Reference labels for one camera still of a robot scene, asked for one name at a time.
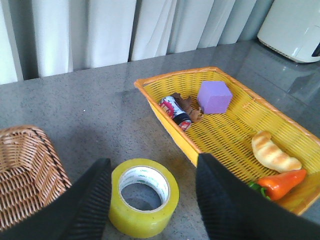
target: gray granite countertop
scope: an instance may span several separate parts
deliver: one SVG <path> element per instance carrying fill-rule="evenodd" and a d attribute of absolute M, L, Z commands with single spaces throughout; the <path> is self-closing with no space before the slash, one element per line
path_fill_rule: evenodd
<path fill-rule="evenodd" d="M 320 62 L 298 64 L 257 41 L 0 85 L 0 128 L 36 125 L 48 134 L 72 182 L 100 157 L 112 167 L 132 158 L 155 160 L 177 180 L 180 201 L 153 240 L 208 239 L 195 194 L 196 169 L 153 114 L 134 81 L 216 66 L 320 138 Z M 304 213 L 320 223 L 320 202 Z M 104 237 L 128 240 L 109 222 Z"/>

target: yellow tape roll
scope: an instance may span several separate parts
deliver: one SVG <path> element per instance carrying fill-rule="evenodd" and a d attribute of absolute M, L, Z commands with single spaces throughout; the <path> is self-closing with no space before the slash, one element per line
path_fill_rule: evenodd
<path fill-rule="evenodd" d="M 153 188 L 161 199 L 161 206 L 153 210 L 139 210 L 130 206 L 121 191 L 136 183 Z M 168 225 L 178 201 L 179 188 L 174 176 L 155 161 L 145 158 L 130 159 L 112 172 L 109 219 L 126 235 L 150 238 L 159 234 Z"/>

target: curtain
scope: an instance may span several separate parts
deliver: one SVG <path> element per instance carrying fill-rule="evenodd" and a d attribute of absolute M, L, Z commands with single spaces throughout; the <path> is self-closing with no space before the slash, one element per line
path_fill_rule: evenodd
<path fill-rule="evenodd" d="M 0 84 L 251 40 L 273 0 L 0 0 Z"/>

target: orange bell pepper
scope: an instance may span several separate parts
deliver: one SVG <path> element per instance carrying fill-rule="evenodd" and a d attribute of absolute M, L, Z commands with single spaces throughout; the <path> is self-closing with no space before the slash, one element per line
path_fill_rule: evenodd
<path fill-rule="evenodd" d="M 287 171 L 278 175 L 265 176 L 257 183 L 250 182 L 249 187 L 261 192 L 266 198 L 276 201 L 300 184 L 306 175 L 307 170 L 305 169 Z"/>

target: purple cube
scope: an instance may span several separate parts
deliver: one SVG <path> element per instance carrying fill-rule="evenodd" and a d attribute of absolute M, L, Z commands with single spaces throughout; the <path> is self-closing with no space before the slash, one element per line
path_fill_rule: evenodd
<path fill-rule="evenodd" d="M 224 114 L 231 98 L 232 93 L 224 81 L 203 81 L 197 96 L 205 114 Z"/>

